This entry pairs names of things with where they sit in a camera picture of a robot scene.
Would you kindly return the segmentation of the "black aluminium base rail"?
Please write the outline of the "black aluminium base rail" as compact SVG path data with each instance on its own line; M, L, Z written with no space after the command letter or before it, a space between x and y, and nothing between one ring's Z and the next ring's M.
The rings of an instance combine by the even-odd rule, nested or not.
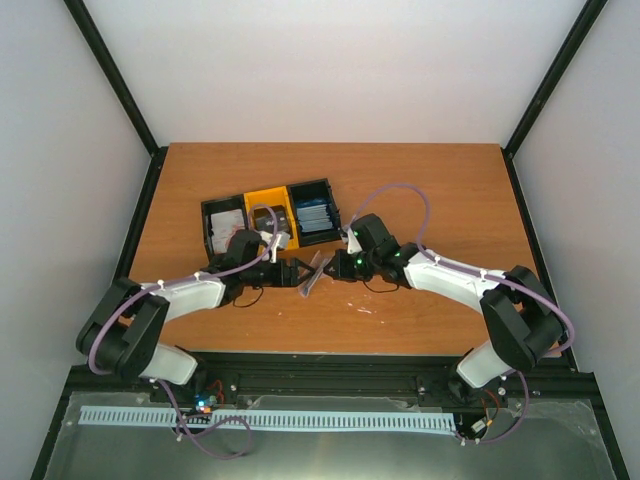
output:
M542 361L526 379L516 375L493 380L475 393L458 397L450 387L450 356L375 356L249 354L199 352L199 367L184 386L173 387L180 405L194 403L201 392L224 393L229 406L262 396L365 397L404 400L446 412L476 412L481 404L505 407L528 397L532 402L580 400L604 407L594 375L580 373L563 359Z

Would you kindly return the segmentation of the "left black card bin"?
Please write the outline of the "left black card bin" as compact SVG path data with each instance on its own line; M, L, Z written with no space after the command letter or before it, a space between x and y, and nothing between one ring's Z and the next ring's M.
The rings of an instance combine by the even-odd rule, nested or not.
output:
M247 207L242 194L203 201L200 205L207 258L227 251L231 237L248 228Z

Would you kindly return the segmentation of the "left black frame post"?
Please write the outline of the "left black frame post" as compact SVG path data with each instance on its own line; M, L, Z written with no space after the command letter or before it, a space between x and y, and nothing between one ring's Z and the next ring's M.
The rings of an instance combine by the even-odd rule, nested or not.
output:
M131 126L151 158L159 156L165 148L156 141L125 78L113 58L86 3L81 0L64 0L67 11L80 31L86 45L99 65L109 86L119 101Z

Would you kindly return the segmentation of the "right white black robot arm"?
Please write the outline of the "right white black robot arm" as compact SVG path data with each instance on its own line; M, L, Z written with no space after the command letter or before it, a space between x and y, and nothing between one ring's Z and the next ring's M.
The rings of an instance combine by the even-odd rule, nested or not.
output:
M494 379L531 371L570 328L537 276L516 266L485 270L443 257L424 246L400 244L375 214L346 229L346 246L323 269L344 282L380 277L398 288L434 293L480 313L488 340L466 353L447 381L451 397L470 403Z

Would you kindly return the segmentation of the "pink leather card holder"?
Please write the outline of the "pink leather card holder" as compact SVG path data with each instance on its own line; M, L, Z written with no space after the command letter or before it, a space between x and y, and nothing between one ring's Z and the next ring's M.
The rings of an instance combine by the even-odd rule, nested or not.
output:
M303 297L307 298L315 284L319 281L319 279L324 275L324 268L329 262L329 257L322 253L321 251L317 251L310 263L311 272L308 277L306 277L302 283L298 286L298 293Z

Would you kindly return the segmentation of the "black card stack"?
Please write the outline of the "black card stack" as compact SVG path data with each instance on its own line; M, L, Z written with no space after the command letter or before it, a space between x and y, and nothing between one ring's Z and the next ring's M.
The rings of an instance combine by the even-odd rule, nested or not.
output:
M278 232L291 232L287 210L283 205L271 206L273 213L266 208L256 208L253 212L255 228L259 231L272 232L277 225Z

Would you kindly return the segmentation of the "white red card stack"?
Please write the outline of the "white red card stack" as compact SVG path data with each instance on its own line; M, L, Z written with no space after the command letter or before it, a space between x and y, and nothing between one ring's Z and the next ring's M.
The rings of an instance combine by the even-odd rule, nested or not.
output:
M212 249L216 254L225 253L233 235L246 227L241 209L213 213L208 218Z

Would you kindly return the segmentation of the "black card bin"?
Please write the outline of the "black card bin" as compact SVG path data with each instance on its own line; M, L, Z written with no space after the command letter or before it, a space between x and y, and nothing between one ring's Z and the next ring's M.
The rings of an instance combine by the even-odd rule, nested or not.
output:
M328 179L290 184L287 193L300 247L341 239L340 211Z
M227 251L231 237L248 228L247 207L242 194L203 201L200 205L207 258Z

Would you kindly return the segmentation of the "blue card stack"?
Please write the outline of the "blue card stack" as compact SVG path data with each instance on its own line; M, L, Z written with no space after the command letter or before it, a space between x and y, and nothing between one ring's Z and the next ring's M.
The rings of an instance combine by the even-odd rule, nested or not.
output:
M334 223L325 198L302 200L295 203L297 223L305 234L330 230Z

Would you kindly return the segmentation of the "right black frame post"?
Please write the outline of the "right black frame post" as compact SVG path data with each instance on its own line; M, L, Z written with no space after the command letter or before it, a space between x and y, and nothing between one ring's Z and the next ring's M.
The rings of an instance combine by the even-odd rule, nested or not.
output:
M503 152L509 160L515 158L607 3L607 0L588 0L582 6L516 128L503 147Z

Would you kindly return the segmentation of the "black frame post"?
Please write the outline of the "black frame post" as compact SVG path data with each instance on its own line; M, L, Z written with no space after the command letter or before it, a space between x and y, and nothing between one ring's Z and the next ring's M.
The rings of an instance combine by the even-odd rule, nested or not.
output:
M516 128L503 147L503 152L509 160L515 158L607 3L607 0L588 0L582 6Z
M64 0L67 11L80 31L86 45L99 65L109 86L119 101L131 126L151 158L159 156L165 148L156 141L125 78L113 58L86 3L81 0Z

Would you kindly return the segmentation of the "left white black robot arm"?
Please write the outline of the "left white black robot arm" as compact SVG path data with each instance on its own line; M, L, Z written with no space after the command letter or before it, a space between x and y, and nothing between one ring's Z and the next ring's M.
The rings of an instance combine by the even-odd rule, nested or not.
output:
M208 378L192 354L160 342L164 325L232 304L247 288L296 288L309 280L314 267L277 256L284 240L283 234L239 230L224 253L192 275L145 284L114 280L81 328L76 349L98 375L163 380L184 401L201 400Z

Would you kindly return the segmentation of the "yellow middle card bin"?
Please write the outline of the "yellow middle card bin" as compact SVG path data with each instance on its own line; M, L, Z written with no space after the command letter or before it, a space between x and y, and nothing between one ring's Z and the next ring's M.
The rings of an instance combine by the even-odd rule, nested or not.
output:
M286 212L287 221L290 227L290 241L287 250L295 250L299 248L299 234L297 232L297 224L295 221L293 203L290 198L289 191L286 186L256 190L246 192L244 194L246 210L249 211L257 204L266 204L271 208L282 206Z

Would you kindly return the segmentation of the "right black card bin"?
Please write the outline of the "right black card bin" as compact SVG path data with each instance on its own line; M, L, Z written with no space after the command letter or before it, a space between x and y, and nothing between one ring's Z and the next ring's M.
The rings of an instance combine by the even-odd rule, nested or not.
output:
M287 193L300 247L341 239L340 211L328 179L290 184Z

